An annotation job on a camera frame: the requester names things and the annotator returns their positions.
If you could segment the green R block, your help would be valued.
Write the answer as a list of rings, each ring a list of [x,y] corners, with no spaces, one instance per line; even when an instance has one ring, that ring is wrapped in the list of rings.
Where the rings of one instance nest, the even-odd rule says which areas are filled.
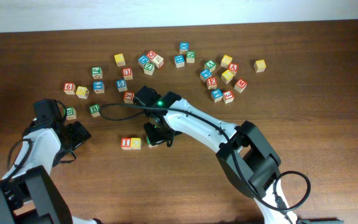
[[[149,140],[149,137],[148,137],[148,136],[146,137],[146,140],[147,140],[147,145],[148,145],[148,147],[149,147],[149,148],[152,148],[152,147],[157,147],[157,146],[158,146],[158,144],[157,144],[157,145],[153,145],[153,144],[150,142],[150,140]]]

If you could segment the red 6 I block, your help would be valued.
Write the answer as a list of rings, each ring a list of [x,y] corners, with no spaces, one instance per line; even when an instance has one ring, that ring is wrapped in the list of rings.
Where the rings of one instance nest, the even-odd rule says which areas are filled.
[[[67,95],[75,95],[76,94],[76,85],[72,82],[64,83],[63,91]]]

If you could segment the red A block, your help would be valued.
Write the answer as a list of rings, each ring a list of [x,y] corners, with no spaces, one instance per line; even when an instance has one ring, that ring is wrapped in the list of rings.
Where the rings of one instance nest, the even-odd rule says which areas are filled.
[[[238,71],[238,69],[239,69],[239,66],[238,66],[238,64],[236,64],[236,63],[230,63],[230,64],[228,65],[227,69],[228,69],[234,76],[236,76],[236,73],[237,73],[237,71]]]

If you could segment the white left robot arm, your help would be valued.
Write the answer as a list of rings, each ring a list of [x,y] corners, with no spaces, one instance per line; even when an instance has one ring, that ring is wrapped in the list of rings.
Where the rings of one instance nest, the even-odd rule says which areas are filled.
[[[0,180],[0,223],[101,223],[71,214],[50,178],[61,149],[52,128],[42,128],[21,139],[14,165]]]

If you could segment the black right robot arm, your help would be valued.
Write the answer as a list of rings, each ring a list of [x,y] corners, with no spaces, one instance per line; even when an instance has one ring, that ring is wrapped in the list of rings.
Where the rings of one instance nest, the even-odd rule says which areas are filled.
[[[256,125],[218,120],[171,91],[161,96],[144,87],[136,97],[149,119],[144,128],[151,146],[171,147],[177,135],[189,135],[214,151],[230,183],[257,202],[265,223],[298,221],[281,188],[281,159]]]

